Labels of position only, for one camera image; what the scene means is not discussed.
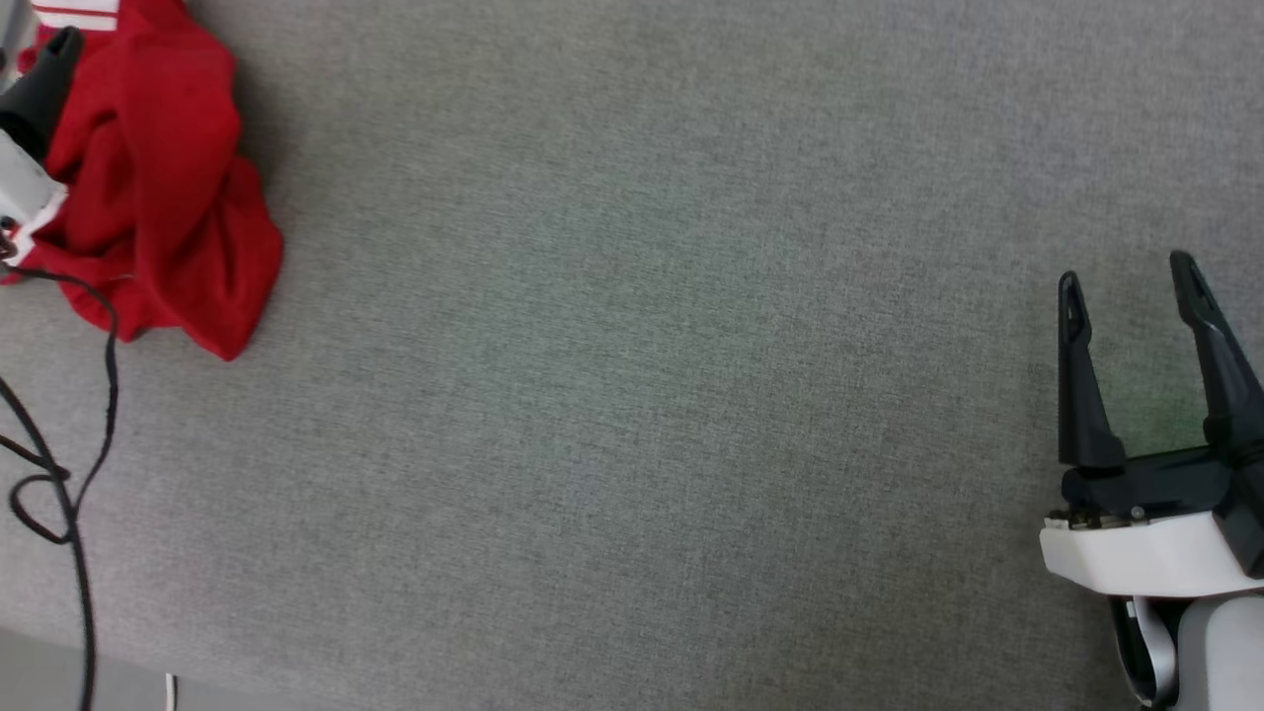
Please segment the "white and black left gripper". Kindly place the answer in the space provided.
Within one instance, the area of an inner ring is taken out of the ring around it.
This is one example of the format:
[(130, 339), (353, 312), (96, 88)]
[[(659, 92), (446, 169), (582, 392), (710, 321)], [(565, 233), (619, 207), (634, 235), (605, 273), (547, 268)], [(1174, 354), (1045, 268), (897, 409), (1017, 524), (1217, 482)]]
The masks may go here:
[(49, 224), (67, 189), (46, 170), (51, 135), (59, 127), (83, 48), (77, 27), (59, 28), (35, 65), (3, 95), (3, 261), (21, 262), (35, 250), (35, 232)]

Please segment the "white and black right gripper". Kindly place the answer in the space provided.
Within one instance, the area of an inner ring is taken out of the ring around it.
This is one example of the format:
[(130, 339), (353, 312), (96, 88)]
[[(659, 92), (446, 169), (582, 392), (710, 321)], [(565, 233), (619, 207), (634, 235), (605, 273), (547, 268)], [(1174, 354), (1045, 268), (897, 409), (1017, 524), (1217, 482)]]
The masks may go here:
[(1261, 461), (1263, 391), (1193, 256), (1169, 256), (1182, 321), (1205, 381), (1207, 447), (1126, 461), (1091, 358), (1091, 318), (1074, 271), (1058, 280), (1058, 461), (1066, 505), (1039, 534), (1047, 571), (1102, 595), (1197, 598), (1261, 590), (1229, 549), (1213, 509), (1229, 467)]

